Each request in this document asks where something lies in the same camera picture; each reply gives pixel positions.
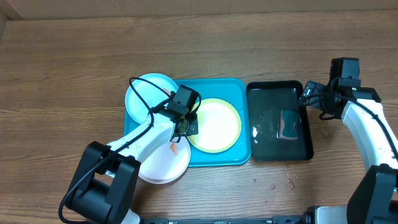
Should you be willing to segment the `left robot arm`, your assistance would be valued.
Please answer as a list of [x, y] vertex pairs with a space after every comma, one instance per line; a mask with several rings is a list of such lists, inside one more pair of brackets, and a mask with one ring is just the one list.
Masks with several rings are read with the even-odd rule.
[[85, 223], [142, 223], [131, 210], [141, 164], [160, 146], [198, 132], [198, 107], [163, 101], [147, 119], [117, 141], [91, 142], [85, 148], [71, 184], [58, 208], [85, 218]]

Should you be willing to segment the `light blue plate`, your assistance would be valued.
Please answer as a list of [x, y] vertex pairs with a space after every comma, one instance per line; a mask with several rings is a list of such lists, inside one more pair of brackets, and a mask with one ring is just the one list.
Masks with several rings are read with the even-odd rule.
[[[142, 75], [141, 78], [157, 85], [168, 94], [170, 94], [172, 91], [176, 92], [178, 88], [177, 84], [171, 78], [163, 74], [148, 73]], [[157, 106], [161, 101], [167, 99], [167, 96], [164, 92], [147, 82], [134, 80], [132, 82], [132, 85], [150, 108]], [[133, 92], [130, 86], [128, 87], [125, 96], [125, 106], [127, 113], [135, 122], [141, 124], [146, 120], [148, 115], [148, 109], [144, 106], [143, 102], [138, 98], [138, 96]]]

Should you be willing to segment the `yellow plate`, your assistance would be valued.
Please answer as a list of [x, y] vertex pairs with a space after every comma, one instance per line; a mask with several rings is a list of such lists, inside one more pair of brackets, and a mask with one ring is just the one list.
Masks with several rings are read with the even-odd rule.
[[209, 98], [193, 108], [198, 108], [198, 134], [187, 137], [193, 146], [203, 152], [219, 153], [237, 142], [242, 130], [241, 118], [230, 103]]

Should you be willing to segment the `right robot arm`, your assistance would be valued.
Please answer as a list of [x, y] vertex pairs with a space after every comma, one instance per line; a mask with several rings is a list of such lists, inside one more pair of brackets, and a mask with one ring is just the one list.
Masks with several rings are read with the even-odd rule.
[[307, 82], [300, 104], [322, 111], [321, 119], [340, 119], [352, 134], [366, 174], [349, 202], [317, 207], [312, 223], [397, 223], [397, 138], [373, 88], [358, 82], [329, 85]]

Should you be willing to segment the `green orange sponge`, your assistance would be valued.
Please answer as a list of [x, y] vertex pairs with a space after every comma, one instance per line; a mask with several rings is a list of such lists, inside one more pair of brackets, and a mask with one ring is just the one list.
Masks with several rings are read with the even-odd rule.
[[284, 140], [297, 140], [298, 134], [296, 125], [299, 120], [299, 114], [293, 110], [282, 110], [280, 112], [280, 126], [278, 138]]

